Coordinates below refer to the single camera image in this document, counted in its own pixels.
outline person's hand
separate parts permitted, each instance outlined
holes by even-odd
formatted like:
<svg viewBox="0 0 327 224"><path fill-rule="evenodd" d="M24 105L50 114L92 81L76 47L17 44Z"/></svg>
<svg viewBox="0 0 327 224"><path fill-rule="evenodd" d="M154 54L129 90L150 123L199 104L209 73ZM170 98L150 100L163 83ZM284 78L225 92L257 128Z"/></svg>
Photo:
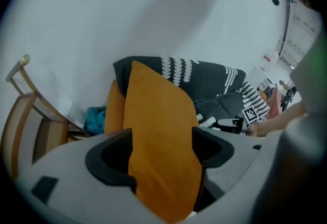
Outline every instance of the person's hand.
<svg viewBox="0 0 327 224"><path fill-rule="evenodd" d="M249 136L256 137L257 124L250 124L247 133Z"/></svg>
<svg viewBox="0 0 327 224"><path fill-rule="evenodd" d="M265 132L265 126L263 123L253 123L250 124L247 133L249 136L252 137L265 137L267 135L267 133Z"/></svg>

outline pink object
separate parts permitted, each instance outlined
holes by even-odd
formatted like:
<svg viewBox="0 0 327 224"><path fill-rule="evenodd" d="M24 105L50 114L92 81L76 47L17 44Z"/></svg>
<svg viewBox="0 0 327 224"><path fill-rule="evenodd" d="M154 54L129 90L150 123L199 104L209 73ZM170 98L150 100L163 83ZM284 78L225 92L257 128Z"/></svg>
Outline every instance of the pink object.
<svg viewBox="0 0 327 224"><path fill-rule="evenodd" d="M272 118L278 116L280 113L282 113L282 109L281 109L281 93L279 92L277 87L275 87L273 92L272 92L269 107L270 107L270 110L266 114L266 119L267 120L272 119Z"/></svg>

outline person's arm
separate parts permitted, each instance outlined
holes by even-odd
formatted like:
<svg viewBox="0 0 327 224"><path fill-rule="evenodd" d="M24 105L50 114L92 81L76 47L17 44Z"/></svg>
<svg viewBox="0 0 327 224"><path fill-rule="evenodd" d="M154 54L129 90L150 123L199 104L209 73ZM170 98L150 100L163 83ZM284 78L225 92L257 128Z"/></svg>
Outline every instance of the person's arm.
<svg viewBox="0 0 327 224"><path fill-rule="evenodd" d="M298 117L302 117L306 110L303 102L293 104L278 116L258 124L249 126L248 134L254 137L265 137L269 132L286 128L287 124Z"/></svg>

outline patterned cushion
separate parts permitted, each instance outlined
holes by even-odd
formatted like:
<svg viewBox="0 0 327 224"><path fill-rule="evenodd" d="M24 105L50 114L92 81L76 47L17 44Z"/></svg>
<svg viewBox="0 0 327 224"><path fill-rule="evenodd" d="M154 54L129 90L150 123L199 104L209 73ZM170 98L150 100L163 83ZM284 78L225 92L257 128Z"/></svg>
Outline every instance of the patterned cushion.
<svg viewBox="0 0 327 224"><path fill-rule="evenodd" d="M239 92L217 95L194 101L200 127L213 128L219 119L234 119L242 110L254 106L261 121L269 111L268 105L248 83L244 82Z"/></svg>
<svg viewBox="0 0 327 224"><path fill-rule="evenodd" d="M245 72L219 64L181 58L127 57L113 64L118 87L126 96L132 61L153 69L184 90L192 100L238 90Z"/></svg>

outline white wall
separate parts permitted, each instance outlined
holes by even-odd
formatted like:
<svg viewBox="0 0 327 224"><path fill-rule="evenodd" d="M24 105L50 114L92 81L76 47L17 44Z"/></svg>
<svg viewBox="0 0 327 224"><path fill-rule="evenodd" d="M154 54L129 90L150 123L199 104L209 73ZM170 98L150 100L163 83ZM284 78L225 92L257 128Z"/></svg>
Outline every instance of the white wall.
<svg viewBox="0 0 327 224"><path fill-rule="evenodd" d="M74 116L105 104L112 63L126 56L194 58L251 71L284 30L280 1L13 0L0 33L0 129L17 96L4 77L25 53L39 90Z"/></svg>
<svg viewBox="0 0 327 224"><path fill-rule="evenodd" d="M278 88L280 88L279 81L283 80L284 83L287 83L290 79L291 72L278 60L265 74L273 84L276 83L279 86Z"/></svg>

